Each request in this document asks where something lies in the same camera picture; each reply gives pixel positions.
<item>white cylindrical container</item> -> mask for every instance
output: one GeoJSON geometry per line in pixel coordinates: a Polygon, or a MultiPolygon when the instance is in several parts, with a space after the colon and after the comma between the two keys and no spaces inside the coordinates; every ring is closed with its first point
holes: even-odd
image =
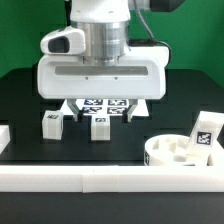
{"type": "Polygon", "coordinates": [[[218,141],[212,148],[201,148],[200,153],[187,150],[188,144],[189,137],[182,135],[150,138],[145,143],[144,163],[146,166],[213,166],[222,163],[217,155],[224,156],[224,150],[218,141]]]}

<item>white robot body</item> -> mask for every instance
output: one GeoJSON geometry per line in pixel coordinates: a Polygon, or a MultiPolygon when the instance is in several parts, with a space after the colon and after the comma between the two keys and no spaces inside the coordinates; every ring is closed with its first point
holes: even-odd
{"type": "Polygon", "coordinates": [[[128,0],[73,0],[71,21],[114,23],[130,20],[128,0]]]}

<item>metal cylinder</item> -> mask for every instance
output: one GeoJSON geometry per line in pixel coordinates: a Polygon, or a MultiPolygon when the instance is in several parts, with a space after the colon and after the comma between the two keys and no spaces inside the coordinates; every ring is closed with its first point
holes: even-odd
{"type": "Polygon", "coordinates": [[[86,63],[97,66],[116,64],[119,56],[128,52],[128,22],[72,23],[85,33],[86,51],[82,54],[86,63]]]}

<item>black table surface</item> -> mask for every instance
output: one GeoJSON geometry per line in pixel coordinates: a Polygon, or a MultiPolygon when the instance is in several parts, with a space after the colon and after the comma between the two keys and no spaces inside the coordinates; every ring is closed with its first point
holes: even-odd
{"type": "MultiPolygon", "coordinates": [[[[71,116],[56,141],[43,140],[41,121],[63,101],[39,96],[35,68],[11,71],[0,79],[0,125],[11,137],[0,164],[143,165],[147,139],[189,136],[200,111],[224,111],[224,89],[204,73],[168,70],[166,80],[166,95],[147,101],[149,117],[111,118],[111,141],[91,142],[90,118],[71,116]]],[[[224,223],[223,208],[223,193],[0,193],[0,223],[224,223]]]]}

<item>black panel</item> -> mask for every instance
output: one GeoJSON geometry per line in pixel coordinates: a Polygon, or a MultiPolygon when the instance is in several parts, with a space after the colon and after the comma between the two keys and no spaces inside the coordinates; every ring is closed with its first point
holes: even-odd
{"type": "Polygon", "coordinates": [[[48,49],[51,53],[68,53],[69,40],[67,37],[58,37],[49,41],[48,49]]]}
{"type": "Polygon", "coordinates": [[[150,9],[153,12],[172,12],[185,0],[151,0],[150,9]]]}

